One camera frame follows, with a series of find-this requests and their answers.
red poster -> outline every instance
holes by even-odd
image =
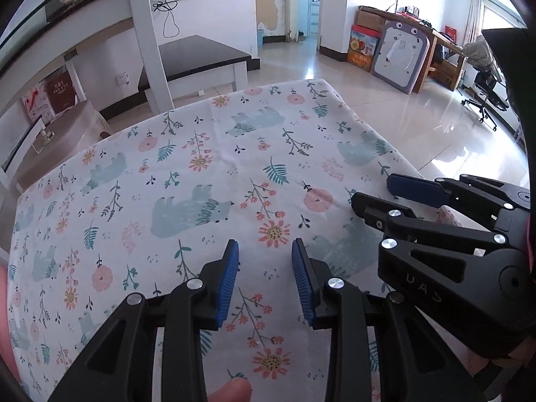
[[[452,27],[449,27],[448,25],[445,26],[445,33],[454,41],[456,42],[456,29],[453,29]]]

blue bear print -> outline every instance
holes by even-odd
[[[24,214],[23,210],[19,212],[19,214],[17,215],[17,221],[15,221],[15,231],[21,231],[28,228],[33,222],[33,216],[35,212],[36,210],[33,204],[28,207],[28,211],[26,212],[26,214]]]
[[[376,261],[383,233],[366,225],[360,217],[343,228],[347,237],[331,243],[324,236],[316,236],[307,244],[307,253],[310,258],[328,263],[334,276],[347,279]]]
[[[191,199],[173,204],[173,198],[160,198],[154,204],[151,233],[159,239],[172,237],[197,225],[227,220],[231,201],[218,202],[211,197],[212,185],[199,185]]]
[[[28,350],[30,348],[30,339],[28,338],[28,329],[26,328],[24,318],[20,320],[20,326],[17,326],[17,321],[15,319],[11,319],[9,327],[11,329],[9,331],[11,345],[15,348]]]
[[[226,134],[231,134],[235,138],[243,136],[251,131],[258,130],[259,128],[274,127],[275,125],[281,125],[285,121],[285,117],[281,116],[276,109],[272,107],[264,107],[259,110],[257,115],[248,116],[245,113],[239,113],[236,116],[231,116],[237,123],[234,128],[226,131]]]
[[[374,131],[361,133],[361,143],[337,143],[339,152],[344,157],[344,162],[351,166],[364,166],[375,157],[392,153],[395,149],[388,142],[377,137]]]
[[[125,169],[127,169],[127,158],[123,153],[117,153],[115,157],[112,157],[112,161],[108,166],[102,167],[98,164],[89,171],[91,179],[81,189],[81,192],[84,194],[89,193],[101,184],[116,180],[125,172]]]
[[[82,317],[78,318],[78,323],[80,324],[80,329],[82,330],[82,337],[80,338],[80,343],[76,343],[74,348],[80,352],[87,343],[91,340],[95,332],[97,332],[100,325],[93,323],[91,315],[86,311]]]
[[[37,251],[34,258],[33,268],[31,269],[31,278],[35,282],[44,280],[45,278],[55,278],[58,275],[60,265],[54,260],[56,247],[48,248],[47,255],[42,257],[42,252]]]

wooden desk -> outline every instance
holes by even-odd
[[[374,15],[381,16],[384,19],[387,19],[388,21],[399,21],[406,24],[409,24],[421,31],[423,31],[426,36],[428,36],[428,40],[430,40],[430,48],[428,49],[428,53],[424,59],[424,63],[422,65],[421,72],[419,73],[419,76],[417,77],[417,82],[415,83],[415,86],[413,87],[413,91],[415,93],[419,93],[424,86],[424,82],[426,80],[426,77],[428,75],[428,72],[431,71],[431,63],[432,63],[432,56],[433,51],[435,50],[435,46],[437,44],[443,45],[444,47],[447,47],[449,50],[453,51],[458,55],[458,64],[456,66],[456,72],[454,76],[452,77],[452,82],[449,85],[449,89],[454,91],[460,82],[460,78],[462,77],[462,67],[465,63],[466,58],[463,56],[462,48],[458,47],[456,44],[453,44],[450,42],[446,37],[444,37],[442,34],[440,34],[438,31],[431,29],[429,27],[426,27],[425,25],[422,25],[421,23],[415,21],[414,19],[396,15],[391,12],[386,12],[385,10],[379,10],[374,7],[369,6],[362,6],[361,10],[363,12],[372,13]]]

finger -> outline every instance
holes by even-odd
[[[249,402],[251,391],[248,380],[235,378],[208,396],[208,402]]]

window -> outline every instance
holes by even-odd
[[[505,18],[500,16],[494,10],[491,10],[489,7],[484,6],[484,16],[482,17],[482,28],[481,30],[488,29],[510,29],[514,25],[507,21]]]

